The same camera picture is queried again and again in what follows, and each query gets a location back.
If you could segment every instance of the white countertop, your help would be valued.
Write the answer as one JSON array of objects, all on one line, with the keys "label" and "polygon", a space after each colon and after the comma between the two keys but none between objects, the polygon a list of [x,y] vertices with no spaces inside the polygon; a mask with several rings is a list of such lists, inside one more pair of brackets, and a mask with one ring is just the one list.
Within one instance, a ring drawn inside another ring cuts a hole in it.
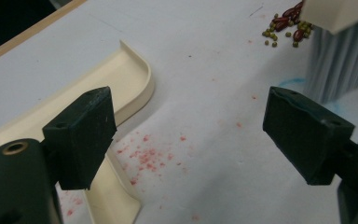
[{"label": "white countertop", "polygon": [[[307,186],[262,131],[269,86],[304,85],[310,41],[294,49],[281,34],[273,49],[261,36],[296,3],[88,0],[0,57],[0,126],[124,39],[156,79],[151,101],[118,127],[110,149],[141,196],[137,224],[339,223],[339,179]],[[356,125],[358,142],[358,91],[327,107]],[[136,151],[155,169],[142,170]],[[60,195],[65,223],[90,223],[79,192]]]}]

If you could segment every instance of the red crumb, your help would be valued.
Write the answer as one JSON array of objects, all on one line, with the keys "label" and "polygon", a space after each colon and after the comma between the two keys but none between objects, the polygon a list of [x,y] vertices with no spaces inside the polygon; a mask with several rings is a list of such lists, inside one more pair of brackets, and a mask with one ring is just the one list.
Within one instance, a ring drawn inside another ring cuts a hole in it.
[{"label": "red crumb", "polygon": [[149,138],[150,138],[150,135],[149,135],[149,134],[145,135],[145,136],[144,136],[144,142],[149,141]]},{"label": "red crumb", "polygon": [[132,180],[130,181],[132,185],[136,185],[136,182],[138,181],[138,178],[133,177]]},{"label": "red crumb", "polygon": [[172,154],[172,153],[168,154],[167,159],[168,159],[169,161],[171,161],[171,160],[172,160],[172,158],[173,158],[173,154]]},{"label": "red crumb", "polygon": [[156,171],[157,171],[156,166],[154,166],[154,165],[151,164],[151,163],[148,163],[148,164],[146,165],[146,169],[147,169],[147,170],[151,170],[152,172],[156,172]]},{"label": "red crumb", "polygon": [[75,198],[74,199],[74,203],[79,205],[79,204],[82,204],[83,203],[83,200],[81,200],[80,198]]},{"label": "red crumb", "polygon": [[130,158],[137,157],[140,153],[141,153],[141,151],[134,151],[130,154]]},{"label": "red crumb", "polygon": [[193,221],[200,221],[200,216],[199,216],[199,215],[193,215],[193,216],[191,217],[191,220],[193,220]]},{"label": "red crumb", "polygon": [[69,209],[68,212],[66,213],[66,215],[69,217],[74,213],[74,210]]}]

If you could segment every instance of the beige plastic rail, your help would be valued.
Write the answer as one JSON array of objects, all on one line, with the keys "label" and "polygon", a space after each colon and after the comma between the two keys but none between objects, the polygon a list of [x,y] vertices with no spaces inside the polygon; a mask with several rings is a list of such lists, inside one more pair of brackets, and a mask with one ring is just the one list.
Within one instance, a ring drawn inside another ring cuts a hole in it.
[{"label": "beige plastic rail", "polygon": [[358,0],[306,0],[301,20],[336,34],[358,22]]},{"label": "beige plastic rail", "polygon": [[[20,138],[44,136],[42,128],[85,91],[109,86],[112,91],[116,124],[141,109],[150,99],[154,81],[150,66],[128,45],[68,87],[17,119],[0,127],[0,146]],[[115,157],[105,157],[91,189],[84,191],[94,223],[130,224],[141,208],[139,197]]]}]

